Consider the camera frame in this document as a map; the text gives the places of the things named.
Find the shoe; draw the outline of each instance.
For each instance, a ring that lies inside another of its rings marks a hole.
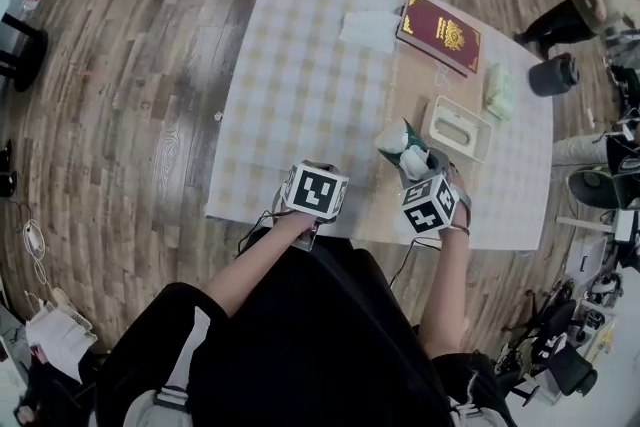
[[[542,41],[536,41],[536,47],[538,49],[538,54],[540,55],[540,57],[542,57],[545,61],[548,61],[549,50],[551,49],[551,47],[542,43]]]
[[[9,176],[0,176],[0,198],[10,198],[18,186],[18,173],[13,172]]]
[[[11,139],[7,141],[4,149],[0,150],[0,173],[8,173],[11,171],[11,154],[13,153],[13,142]]]
[[[527,40],[525,39],[524,33],[522,33],[522,32],[516,32],[513,35],[513,41],[515,41],[518,45],[523,46],[523,47],[526,46],[526,44],[527,44]]]

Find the checkered tablecloth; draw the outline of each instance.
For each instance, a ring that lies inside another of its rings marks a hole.
[[[395,222],[395,205],[380,211],[373,199],[382,158],[373,139],[385,125],[394,57],[338,39],[347,12],[393,11],[404,1],[256,1],[224,111],[207,216],[254,223],[291,165],[308,159],[334,164],[350,179],[337,222],[321,233],[402,243],[415,236]],[[501,62],[522,87],[514,120],[494,130],[480,170],[471,245],[535,249],[551,164],[551,102],[524,80],[536,58],[477,25],[485,58]]]

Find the red book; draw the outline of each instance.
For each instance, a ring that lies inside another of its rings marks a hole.
[[[407,0],[396,38],[465,77],[478,71],[480,33],[429,0]]]

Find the white box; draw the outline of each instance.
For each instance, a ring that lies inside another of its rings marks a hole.
[[[459,198],[444,175],[435,175],[404,190],[402,212],[420,235],[451,225]]]
[[[428,136],[459,155],[483,163],[489,153],[491,125],[445,96],[429,102],[423,126]]]
[[[291,167],[282,201],[292,210],[321,219],[333,219],[340,213],[349,179],[324,169],[298,164]]]

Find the parquet floor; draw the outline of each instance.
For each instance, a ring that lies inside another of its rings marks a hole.
[[[94,323],[105,346],[167,283],[199,284],[232,258],[247,226],[203,216],[234,64],[255,0],[42,0],[34,24],[50,35],[46,66],[27,93],[4,88],[2,133],[14,140],[19,189],[47,241],[45,266]],[[446,0],[511,34],[561,0]],[[580,87],[555,102],[556,137],[590,131],[613,115],[599,42],[576,45]],[[526,305],[524,290],[554,280],[572,231],[554,185],[540,249],[474,254],[466,345],[495,354],[500,327]],[[23,294],[47,297],[0,204],[0,270],[25,317]],[[406,248],[368,245],[391,276]],[[437,254],[418,249],[394,285],[416,320]]]

